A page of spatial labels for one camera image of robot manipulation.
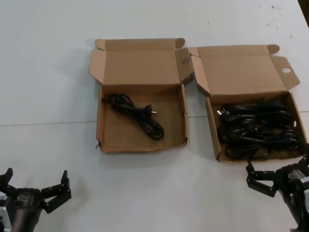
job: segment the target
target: cardboard box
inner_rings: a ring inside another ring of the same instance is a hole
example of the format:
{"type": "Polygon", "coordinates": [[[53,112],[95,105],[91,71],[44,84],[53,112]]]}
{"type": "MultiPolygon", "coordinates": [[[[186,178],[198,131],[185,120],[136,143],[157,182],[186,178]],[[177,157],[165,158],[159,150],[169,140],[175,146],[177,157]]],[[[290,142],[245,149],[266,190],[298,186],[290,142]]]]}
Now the cardboard box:
{"type": "MultiPolygon", "coordinates": [[[[274,44],[189,48],[197,83],[208,94],[206,108],[218,161],[235,162],[226,156],[225,145],[217,136],[220,126],[217,110],[226,103],[280,99],[295,120],[293,129],[307,141],[293,95],[288,91],[300,82],[285,57],[271,56],[279,49],[274,44]]],[[[272,151],[269,158],[289,159],[300,155],[303,151],[272,151]]]]}
{"type": "Polygon", "coordinates": [[[101,40],[92,53],[89,73],[101,84],[97,139],[103,152],[154,151],[184,146],[188,139],[183,83],[193,73],[183,38],[101,40]],[[102,101],[111,93],[125,93],[137,107],[152,105],[152,118],[165,131],[151,139],[137,122],[102,101]]]}

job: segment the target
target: box hole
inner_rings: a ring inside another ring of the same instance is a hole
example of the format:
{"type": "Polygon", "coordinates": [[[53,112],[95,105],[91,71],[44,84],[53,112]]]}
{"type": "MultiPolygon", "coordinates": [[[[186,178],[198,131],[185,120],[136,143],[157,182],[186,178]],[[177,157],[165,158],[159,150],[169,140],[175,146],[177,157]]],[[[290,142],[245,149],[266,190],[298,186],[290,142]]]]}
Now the box hole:
{"type": "Polygon", "coordinates": [[[291,72],[291,69],[289,69],[289,68],[284,68],[284,69],[282,69],[282,72],[284,72],[284,73],[290,73],[290,72],[291,72]]]}

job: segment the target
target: cable bundle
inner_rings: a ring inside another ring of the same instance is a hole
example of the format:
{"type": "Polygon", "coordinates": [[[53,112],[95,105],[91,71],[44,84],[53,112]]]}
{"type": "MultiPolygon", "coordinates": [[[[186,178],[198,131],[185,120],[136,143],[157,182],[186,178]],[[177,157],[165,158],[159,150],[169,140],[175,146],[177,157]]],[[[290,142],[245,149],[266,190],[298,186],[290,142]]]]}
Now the cable bundle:
{"type": "Polygon", "coordinates": [[[291,115],[279,101],[255,105],[225,105],[217,129],[225,153],[231,159],[265,159],[272,150],[297,150],[303,146],[298,134],[291,130],[291,115]],[[263,156],[256,152],[266,148],[263,156]]]}
{"type": "Polygon", "coordinates": [[[163,127],[151,118],[151,114],[156,114],[156,112],[152,111],[151,105],[147,105],[144,108],[136,108],[127,94],[114,93],[110,94],[108,99],[103,100],[111,104],[114,110],[134,118],[152,139],[159,140],[163,138],[163,127]]]}

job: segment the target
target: power cord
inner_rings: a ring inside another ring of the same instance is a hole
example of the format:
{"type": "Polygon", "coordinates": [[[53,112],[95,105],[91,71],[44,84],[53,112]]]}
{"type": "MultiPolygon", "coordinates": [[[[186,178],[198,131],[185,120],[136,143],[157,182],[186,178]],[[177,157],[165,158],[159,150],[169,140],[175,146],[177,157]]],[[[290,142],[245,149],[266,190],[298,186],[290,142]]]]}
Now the power cord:
{"type": "Polygon", "coordinates": [[[144,108],[136,108],[127,94],[116,93],[110,94],[103,101],[111,104],[115,111],[134,118],[150,138],[159,140],[164,137],[163,127],[151,118],[152,114],[156,114],[155,111],[152,111],[151,105],[147,105],[144,108]]]}
{"type": "Polygon", "coordinates": [[[291,130],[291,115],[280,101],[255,105],[225,105],[217,111],[219,141],[226,144],[226,155],[235,160],[266,159],[272,150],[298,150],[304,142],[291,130]],[[256,152],[266,148],[267,153],[256,152]]]}

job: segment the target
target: open cardboard box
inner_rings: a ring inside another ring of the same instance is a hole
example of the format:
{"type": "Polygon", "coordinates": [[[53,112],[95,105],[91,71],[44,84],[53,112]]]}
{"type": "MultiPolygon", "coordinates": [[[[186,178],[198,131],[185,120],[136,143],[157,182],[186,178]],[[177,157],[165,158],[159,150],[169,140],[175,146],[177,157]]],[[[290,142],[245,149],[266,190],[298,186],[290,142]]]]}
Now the open cardboard box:
{"type": "Polygon", "coordinates": [[[178,147],[188,139],[183,82],[193,73],[183,38],[101,40],[92,53],[89,73],[101,84],[98,100],[97,140],[102,152],[154,151],[178,147]],[[152,118],[165,135],[151,139],[138,123],[102,99],[125,93],[136,107],[152,105],[152,118]]]}
{"type": "MultiPolygon", "coordinates": [[[[189,48],[197,83],[208,94],[206,108],[218,161],[235,162],[226,156],[225,145],[217,135],[220,126],[217,110],[227,103],[281,100],[292,115],[293,130],[307,142],[295,100],[288,91],[300,82],[285,57],[271,56],[279,49],[274,44],[189,48]]],[[[272,151],[269,159],[289,159],[303,154],[304,151],[272,151]]]]}

